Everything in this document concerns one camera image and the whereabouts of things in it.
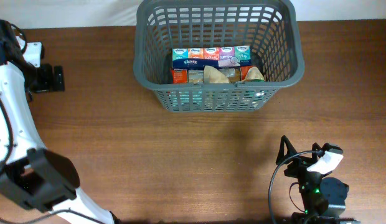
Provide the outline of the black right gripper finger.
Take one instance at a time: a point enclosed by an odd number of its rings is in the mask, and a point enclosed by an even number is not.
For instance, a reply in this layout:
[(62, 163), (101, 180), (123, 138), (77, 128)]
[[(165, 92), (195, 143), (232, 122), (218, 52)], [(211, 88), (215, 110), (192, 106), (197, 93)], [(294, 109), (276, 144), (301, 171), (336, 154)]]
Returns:
[(276, 158), (276, 165), (282, 164), (285, 161), (285, 164), (288, 164), (293, 159), (292, 156), (297, 155), (297, 151), (294, 146), (291, 144), (290, 140), (286, 135), (281, 137), (280, 149)]
[(323, 151), (322, 147), (316, 142), (313, 143), (313, 145), (312, 145), (312, 152), (313, 152), (313, 157), (315, 157), (315, 155), (317, 157), (322, 157), (324, 155), (324, 151)]

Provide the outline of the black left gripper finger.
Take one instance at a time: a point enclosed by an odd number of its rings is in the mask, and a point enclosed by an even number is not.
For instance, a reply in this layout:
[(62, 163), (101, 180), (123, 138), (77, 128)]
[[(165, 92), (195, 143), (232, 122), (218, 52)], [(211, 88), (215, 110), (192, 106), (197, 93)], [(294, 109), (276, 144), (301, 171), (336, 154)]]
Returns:
[(53, 89), (53, 68), (50, 64), (42, 64), (39, 68), (39, 92)]
[(54, 91), (65, 91), (64, 71), (62, 66), (54, 67)]

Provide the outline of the green lidded glass jar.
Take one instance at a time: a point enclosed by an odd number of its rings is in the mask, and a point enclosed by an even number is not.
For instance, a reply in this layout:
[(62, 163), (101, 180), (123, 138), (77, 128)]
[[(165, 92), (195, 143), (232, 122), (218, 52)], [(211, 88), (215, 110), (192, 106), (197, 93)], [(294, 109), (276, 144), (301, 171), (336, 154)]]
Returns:
[(242, 84), (243, 97), (240, 105), (244, 106), (245, 110), (257, 110), (267, 101), (271, 91), (265, 83), (263, 80), (250, 80)]

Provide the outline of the beige paper bag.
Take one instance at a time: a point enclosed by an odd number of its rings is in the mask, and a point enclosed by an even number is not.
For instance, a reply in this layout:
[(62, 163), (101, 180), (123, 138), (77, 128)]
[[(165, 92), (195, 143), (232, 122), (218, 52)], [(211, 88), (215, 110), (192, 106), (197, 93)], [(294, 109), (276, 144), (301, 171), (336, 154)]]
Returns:
[(266, 90), (238, 89), (238, 84), (263, 83), (265, 77), (258, 67), (204, 68), (205, 84), (232, 84), (223, 90), (202, 92), (202, 102), (206, 111), (243, 111), (255, 110), (265, 98)]

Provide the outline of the orange pasta package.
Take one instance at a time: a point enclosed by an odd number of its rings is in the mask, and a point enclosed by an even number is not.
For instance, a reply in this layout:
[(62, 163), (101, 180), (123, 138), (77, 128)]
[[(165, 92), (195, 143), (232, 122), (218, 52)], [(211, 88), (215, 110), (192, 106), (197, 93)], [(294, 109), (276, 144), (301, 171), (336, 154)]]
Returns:
[(173, 84), (224, 84), (245, 83), (250, 80), (263, 80), (264, 76), (255, 66), (216, 69), (207, 66), (204, 70), (171, 69)]

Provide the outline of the tissue multipack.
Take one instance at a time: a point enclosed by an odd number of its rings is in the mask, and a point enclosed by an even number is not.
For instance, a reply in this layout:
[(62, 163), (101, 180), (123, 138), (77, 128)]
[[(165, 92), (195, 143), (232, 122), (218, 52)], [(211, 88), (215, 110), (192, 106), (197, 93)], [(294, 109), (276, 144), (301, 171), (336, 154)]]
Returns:
[(244, 67), (252, 64), (248, 45), (210, 48), (172, 49), (174, 69), (203, 70), (214, 68)]

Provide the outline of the light green packet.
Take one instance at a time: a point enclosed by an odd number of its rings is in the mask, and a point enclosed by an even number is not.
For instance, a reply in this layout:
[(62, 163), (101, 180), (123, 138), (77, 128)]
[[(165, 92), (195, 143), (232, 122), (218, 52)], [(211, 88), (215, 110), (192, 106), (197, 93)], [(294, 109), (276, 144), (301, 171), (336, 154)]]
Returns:
[(173, 111), (201, 110), (201, 91), (170, 91), (168, 97)]

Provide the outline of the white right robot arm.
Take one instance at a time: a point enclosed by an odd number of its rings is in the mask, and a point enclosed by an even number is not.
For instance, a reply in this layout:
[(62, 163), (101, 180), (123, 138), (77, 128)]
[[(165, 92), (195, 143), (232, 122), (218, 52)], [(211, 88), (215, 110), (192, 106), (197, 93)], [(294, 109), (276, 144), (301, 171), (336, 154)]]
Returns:
[[(159, 94), (166, 108), (173, 111), (245, 111), (257, 110), (280, 88), (296, 83), (303, 76), (303, 65), (284, 72), (292, 76), (280, 83), (272, 78), (270, 70), (262, 73), (254, 65), (206, 65), (197, 68), (174, 65), (164, 73), (176, 90)], [(314, 143), (309, 152), (297, 152), (286, 136), (281, 137), (276, 165), (286, 165), (285, 176), (295, 178), (299, 185), (304, 210), (292, 214), (293, 223), (355, 223), (355, 219), (341, 218), (346, 209), (349, 186), (330, 173), (343, 158), (341, 148), (325, 143)], [(68, 222), (86, 219), (96, 223), (115, 223), (116, 218), (102, 209), (84, 191), (75, 186), (46, 203), (53, 215), (69, 212)]]

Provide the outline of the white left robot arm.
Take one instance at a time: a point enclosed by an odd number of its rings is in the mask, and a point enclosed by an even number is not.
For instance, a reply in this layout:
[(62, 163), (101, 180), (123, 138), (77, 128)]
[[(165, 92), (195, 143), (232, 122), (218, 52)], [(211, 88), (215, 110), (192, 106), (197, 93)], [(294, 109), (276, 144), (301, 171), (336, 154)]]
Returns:
[(61, 66), (42, 63), (44, 47), (0, 19), (0, 194), (41, 222), (59, 216), (69, 223), (120, 223), (81, 188), (72, 161), (48, 150), (29, 103), (34, 93), (64, 91)]

